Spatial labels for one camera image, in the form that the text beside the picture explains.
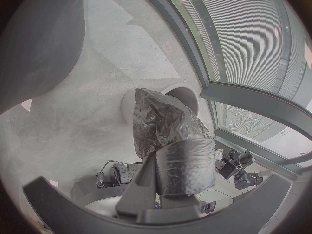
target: gray floor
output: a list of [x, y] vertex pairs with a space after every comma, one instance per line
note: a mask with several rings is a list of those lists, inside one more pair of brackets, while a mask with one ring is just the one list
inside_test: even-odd
[[[18, 204], [21, 186], [38, 176], [69, 195], [79, 177], [109, 159], [136, 162], [121, 114], [134, 87], [201, 85], [176, 36], [147, 0], [84, 0], [86, 33], [72, 72], [49, 93], [0, 116], [0, 175]], [[207, 102], [200, 118], [213, 133]]]

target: grass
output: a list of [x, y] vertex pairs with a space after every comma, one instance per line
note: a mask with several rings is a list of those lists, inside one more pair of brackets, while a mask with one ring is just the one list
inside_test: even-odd
[[198, 48], [202, 54], [202, 58], [204, 60], [205, 66], [206, 66], [206, 70], [208, 72], [209, 79], [215, 80], [215, 76], [213, 73], [210, 58], [208, 56], [208, 52], [206, 50], [205, 44], [204, 44], [201, 36], [198, 33], [197, 26], [195, 25], [195, 23], [194, 23], [193, 19], [191, 18], [189, 12], [187, 11], [187, 9], [179, 2], [179, 0], [171, 0], [171, 2], [174, 4], [174, 6], [180, 12], [180, 14], [182, 15], [183, 19], [185, 20], [189, 30], [192, 32], [192, 34], [195, 38], [195, 41], [198, 45]]

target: black cable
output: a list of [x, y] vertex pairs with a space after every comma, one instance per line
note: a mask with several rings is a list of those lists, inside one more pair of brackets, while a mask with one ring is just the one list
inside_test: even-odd
[[210, 190], [205, 190], [204, 192], [202, 192], [202, 193], [199, 195], [198, 198], [200, 198], [200, 196], [201, 196], [203, 193], [208, 192], [208, 191], [216, 191], [216, 192], [220, 192], [220, 193], [222, 193], [222, 194], [224, 194], [224, 195], [227, 195], [227, 194], [225, 194], [225, 193], [223, 193], [223, 192], [221, 192], [221, 191], [210, 189]]
[[120, 162], [120, 161], [116, 161], [116, 160], [109, 160], [109, 161], [103, 166], [103, 168], [102, 168], [102, 170], [101, 170], [101, 173], [103, 172], [105, 166], [107, 166], [107, 164], [110, 163], [110, 162], [116, 162], [116, 163], [125, 164], [125, 165], [128, 164], [128, 163], [124, 163], [124, 162]]

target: white trash bin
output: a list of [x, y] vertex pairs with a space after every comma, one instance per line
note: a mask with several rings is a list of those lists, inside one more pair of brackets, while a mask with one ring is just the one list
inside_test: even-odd
[[[185, 83], [175, 83], [166, 86], [165, 88], [148, 88], [153, 91], [161, 92], [162, 94], [170, 94], [177, 97], [184, 105], [189, 107], [198, 116], [199, 100], [195, 89]], [[133, 113], [135, 110], [135, 88], [130, 89], [122, 99], [121, 111], [128, 126], [133, 131]]]

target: marble floor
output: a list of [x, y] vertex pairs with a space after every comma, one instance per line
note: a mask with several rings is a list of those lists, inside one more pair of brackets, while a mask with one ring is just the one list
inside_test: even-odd
[[[56, 88], [0, 116], [0, 175], [16, 204], [22, 185], [44, 176], [69, 195], [107, 160], [137, 162], [121, 100], [134, 87], [202, 87], [184, 49], [147, 0], [84, 0], [85, 39], [72, 72]], [[213, 133], [208, 104], [200, 119]]]

